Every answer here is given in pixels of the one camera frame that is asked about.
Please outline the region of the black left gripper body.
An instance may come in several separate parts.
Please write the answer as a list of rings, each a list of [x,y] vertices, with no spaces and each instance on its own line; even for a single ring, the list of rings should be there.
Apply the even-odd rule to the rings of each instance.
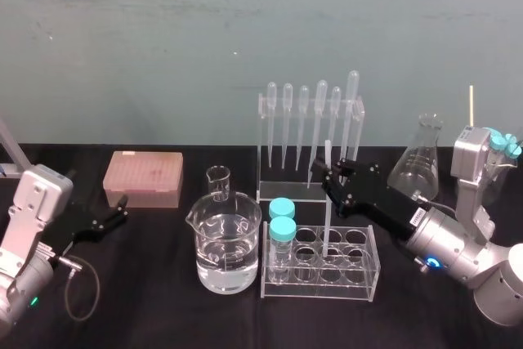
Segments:
[[[63,256],[75,244],[100,242],[100,224],[101,219],[86,204],[68,202],[65,211],[44,230],[43,243]]]

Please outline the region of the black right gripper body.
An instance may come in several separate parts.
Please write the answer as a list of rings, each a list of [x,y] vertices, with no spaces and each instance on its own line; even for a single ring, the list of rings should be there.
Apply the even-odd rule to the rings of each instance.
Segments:
[[[376,166],[355,162],[355,172],[346,178],[343,190],[350,204],[344,219],[360,215],[399,240],[413,236],[416,228],[410,220],[420,204],[390,187]]]

